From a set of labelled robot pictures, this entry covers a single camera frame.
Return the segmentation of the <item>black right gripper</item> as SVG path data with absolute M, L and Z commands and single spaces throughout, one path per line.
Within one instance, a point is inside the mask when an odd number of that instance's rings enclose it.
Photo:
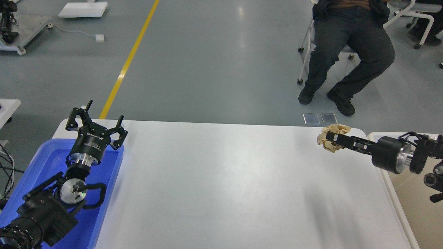
M 394 174 L 402 173 L 411 160 L 408 158 L 412 147 L 410 144 L 392 137 L 381 137 L 377 143 L 360 137 L 327 132 L 326 139 L 333 141 L 339 148 L 346 148 L 361 154 L 371 155 L 372 164 Z

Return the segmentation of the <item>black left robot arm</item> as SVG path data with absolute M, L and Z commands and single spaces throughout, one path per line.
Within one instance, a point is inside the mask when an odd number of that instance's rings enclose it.
M 95 123 L 88 113 L 93 101 L 73 108 L 65 129 L 78 136 L 68 153 L 65 172 L 58 172 L 23 196 L 18 217 L 1 228 L 2 249 L 41 249 L 52 247 L 78 224 L 81 210 L 99 208 L 106 199 L 106 183 L 87 183 L 91 168 L 102 162 L 106 148 L 118 150 L 128 131 L 120 116 L 116 126 Z

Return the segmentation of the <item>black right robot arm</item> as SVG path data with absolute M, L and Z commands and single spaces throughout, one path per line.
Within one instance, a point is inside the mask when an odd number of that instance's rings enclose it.
M 360 137 L 327 132 L 326 140 L 333 145 L 370 155 L 375 167 L 394 174 L 400 174 L 408 169 L 411 173 L 419 175 L 429 158 L 440 160 L 434 166 L 433 172 L 424 176 L 423 182 L 427 187 L 438 191 L 438 194 L 430 196 L 430 201 L 433 203 L 442 201 L 442 135 L 432 137 L 407 132 L 397 138 L 384 136 L 373 142 Z

